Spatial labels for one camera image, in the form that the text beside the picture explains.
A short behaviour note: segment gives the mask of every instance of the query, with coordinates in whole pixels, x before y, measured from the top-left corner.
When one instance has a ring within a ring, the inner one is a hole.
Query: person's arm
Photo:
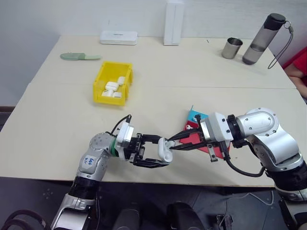
[[[304,73],[295,67],[294,64],[290,64],[284,69],[290,80],[294,83],[299,93],[307,98],[307,86],[303,83],[302,77]]]

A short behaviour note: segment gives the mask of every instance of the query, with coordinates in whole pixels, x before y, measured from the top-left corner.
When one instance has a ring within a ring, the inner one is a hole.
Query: white table
[[[111,130],[123,116],[132,114],[135,133],[168,138],[182,130],[192,104],[199,112],[225,115],[268,107],[277,113],[281,125],[297,140],[307,158],[306,105],[279,65],[266,69],[272,58],[269,51],[256,65],[246,66],[218,55],[225,39],[208,39],[209,43],[203,38],[183,39],[175,47],[164,47],[157,38],[140,38],[137,46],[103,46],[97,44],[97,39],[64,36],[50,52],[0,132],[0,176],[72,180],[90,139]],[[60,53],[67,51],[132,62],[135,78],[126,105],[94,103],[92,83],[102,61],[61,60]],[[175,58],[176,64],[168,56]],[[178,69],[170,74],[175,66]],[[156,145],[145,146],[146,157],[158,158]],[[248,148],[231,149],[230,154],[240,169],[259,171],[260,163]],[[140,168],[112,158],[103,180],[273,185],[266,176],[240,175],[223,160],[211,163],[208,154],[198,150],[178,151],[169,166],[158,169]]]

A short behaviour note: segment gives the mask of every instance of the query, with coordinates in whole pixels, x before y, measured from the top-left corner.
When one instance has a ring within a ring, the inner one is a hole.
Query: green comb
[[[85,53],[66,53],[60,55],[63,60],[97,60],[100,59],[100,55],[85,55]]]

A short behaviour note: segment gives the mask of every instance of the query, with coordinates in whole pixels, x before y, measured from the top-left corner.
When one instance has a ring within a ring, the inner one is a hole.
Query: white cord
[[[257,200],[259,200],[260,202],[262,202],[262,203],[264,203],[265,205],[268,205],[268,206],[271,206],[274,203],[274,193],[273,193],[273,190],[271,190],[272,201],[269,204],[266,203],[265,201],[261,200],[258,196],[256,196],[253,193],[247,193],[247,194],[245,194],[244,196],[241,196],[241,197],[230,197],[230,198],[227,198],[226,199],[226,211],[225,211],[223,219],[221,220],[221,222],[219,224],[219,227],[222,225],[222,223],[223,223],[223,221],[224,221],[224,219],[226,217],[226,214],[227,214],[227,201],[230,200],[230,199],[242,199],[242,198],[247,197],[248,195],[251,195],[251,196],[255,197]]]

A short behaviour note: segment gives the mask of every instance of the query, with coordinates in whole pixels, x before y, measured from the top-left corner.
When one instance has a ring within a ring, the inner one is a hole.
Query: white wall
[[[295,29],[281,59],[307,46],[307,0],[186,0],[182,36],[253,38],[267,15],[278,12]],[[135,30],[163,36],[166,0],[0,0],[0,105],[18,102],[59,35]],[[270,45],[277,53],[289,33]]]

